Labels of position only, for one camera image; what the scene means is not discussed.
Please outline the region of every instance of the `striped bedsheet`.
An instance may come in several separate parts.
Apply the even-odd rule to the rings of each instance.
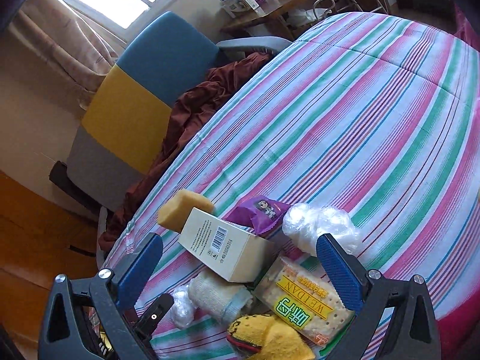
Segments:
[[[366,268],[395,279],[423,275],[440,318],[480,281],[479,83],[479,54],[445,32],[394,16],[333,16],[255,75],[195,136],[106,265],[148,232],[162,236],[164,255],[136,304],[141,314],[203,268],[177,234],[156,224],[158,208],[178,189],[210,198],[220,217],[257,194],[315,201],[350,213]],[[280,230],[270,239],[322,275]],[[164,318],[152,345],[161,359],[235,358],[225,331],[201,312],[184,331]]]

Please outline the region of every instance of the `red blanket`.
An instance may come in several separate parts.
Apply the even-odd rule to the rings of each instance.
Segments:
[[[162,151],[143,180],[128,189],[122,207],[98,239],[103,251],[112,249],[127,223],[187,143],[271,59],[269,54],[254,52],[242,61],[210,69],[203,83],[178,98],[170,115]]]

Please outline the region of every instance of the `rolled towel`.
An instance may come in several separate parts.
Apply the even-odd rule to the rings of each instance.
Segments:
[[[247,314],[254,302],[245,286],[229,283],[208,268],[190,281],[188,297],[225,327]]]

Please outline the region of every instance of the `wall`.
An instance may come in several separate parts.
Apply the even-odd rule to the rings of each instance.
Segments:
[[[0,35],[0,170],[67,210],[87,211],[49,181],[85,113],[64,80],[8,31]]]
[[[220,7],[219,0],[174,0],[165,6],[163,12],[166,11],[183,17],[215,43],[228,38],[220,29],[231,21],[231,18]]]

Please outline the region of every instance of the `blue gripper pad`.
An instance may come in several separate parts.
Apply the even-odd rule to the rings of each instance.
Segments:
[[[117,287],[117,300],[115,305],[120,312],[132,308],[140,297],[148,279],[163,254],[162,237],[150,233],[138,245],[134,252],[126,254],[113,269],[125,272],[122,277],[114,276]]]
[[[317,257],[343,305],[358,314],[363,307],[362,286],[325,235],[317,240]]]

